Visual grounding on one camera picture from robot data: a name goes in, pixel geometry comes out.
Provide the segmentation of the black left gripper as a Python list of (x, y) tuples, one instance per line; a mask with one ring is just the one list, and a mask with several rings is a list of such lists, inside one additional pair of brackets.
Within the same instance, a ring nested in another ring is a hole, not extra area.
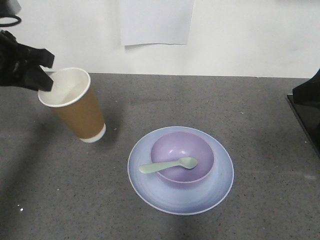
[(50, 92), (54, 82), (39, 66), (52, 68), (54, 59), (55, 56), (47, 49), (18, 43), (9, 31), (0, 31), (1, 87)]

